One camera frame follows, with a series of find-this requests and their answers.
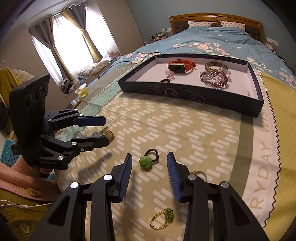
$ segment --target yellow translucent container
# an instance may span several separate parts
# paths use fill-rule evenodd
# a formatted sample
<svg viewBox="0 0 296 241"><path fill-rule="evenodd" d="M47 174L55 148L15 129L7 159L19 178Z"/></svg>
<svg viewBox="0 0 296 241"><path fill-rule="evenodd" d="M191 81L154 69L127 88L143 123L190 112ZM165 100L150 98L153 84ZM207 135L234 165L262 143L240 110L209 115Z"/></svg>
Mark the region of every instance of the yellow translucent container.
<svg viewBox="0 0 296 241"><path fill-rule="evenodd" d="M75 94L78 94L80 97L84 97L87 95L87 87L86 87L86 83L84 83L83 85L79 86L76 90L75 90Z"/></svg>

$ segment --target green crystal bead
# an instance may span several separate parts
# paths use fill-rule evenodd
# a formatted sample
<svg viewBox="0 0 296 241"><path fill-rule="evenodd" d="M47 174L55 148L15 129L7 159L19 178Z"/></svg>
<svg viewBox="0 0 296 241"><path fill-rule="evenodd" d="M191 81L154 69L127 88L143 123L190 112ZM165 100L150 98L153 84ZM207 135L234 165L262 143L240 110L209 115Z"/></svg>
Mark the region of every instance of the green crystal bead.
<svg viewBox="0 0 296 241"><path fill-rule="evenodd" d="M174 219L174 211L171 209L167 209L165 212L165 219L168 221L172 221Z"/></svg>
<svg viewBox="0 0 296 241"><path fill-rule="evenodd" d="M152 166L152 159L148 156L143 156L140 158L140 166L144 169L147 169Z"/></svg>

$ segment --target headboard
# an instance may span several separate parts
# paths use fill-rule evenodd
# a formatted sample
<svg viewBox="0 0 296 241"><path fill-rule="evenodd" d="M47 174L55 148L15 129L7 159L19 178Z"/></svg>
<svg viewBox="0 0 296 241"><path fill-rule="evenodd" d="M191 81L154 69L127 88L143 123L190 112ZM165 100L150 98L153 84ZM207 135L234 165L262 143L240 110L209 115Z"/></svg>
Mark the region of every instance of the headboard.
<svg viewBox="0 0 296 241"><path fill-rule="evenodd" d="M253 39L264 43L262 23L249 18L222 13L192 13L171 16L169 19L173 34L177 34L184 31L185 29L188 29L189 25L187 21L212 22L212 27L222 27L220 20L243 23L246 25L246 32Z"/></svg>

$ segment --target storage box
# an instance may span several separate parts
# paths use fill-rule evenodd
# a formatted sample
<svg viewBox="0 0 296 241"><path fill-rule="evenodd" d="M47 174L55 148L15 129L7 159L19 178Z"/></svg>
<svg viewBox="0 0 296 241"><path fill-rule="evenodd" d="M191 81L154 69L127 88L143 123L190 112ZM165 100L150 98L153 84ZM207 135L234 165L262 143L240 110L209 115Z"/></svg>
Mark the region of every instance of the storage box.
<svg viewBox="0 0 296 241"><path fill-rule="evenodd" d="M166 78L167 64L177 59L196 63L192 71L176 74L170 83L160 83ZM213 89L200 80L207 62L227 65L232 81L223 89ZM119 80L123 92L143 93L191 100L223 107L242 114L258 117L264 104L256 75L248 61L204 54L155 55L141 63Z"/></svg>

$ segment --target watch face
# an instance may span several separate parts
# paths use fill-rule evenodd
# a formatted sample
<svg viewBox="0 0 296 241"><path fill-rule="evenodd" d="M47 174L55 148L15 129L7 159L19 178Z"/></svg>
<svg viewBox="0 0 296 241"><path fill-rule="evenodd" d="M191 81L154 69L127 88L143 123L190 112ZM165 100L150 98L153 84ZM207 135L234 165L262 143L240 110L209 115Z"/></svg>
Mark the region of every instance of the watch face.
<svg viewBox="0 0 296 241"><path fill-rule="evenodd" d="M179 74L186 73L184 64L169 64L168 68L170 71L173 71L174 73L179 73Z"/></svg>

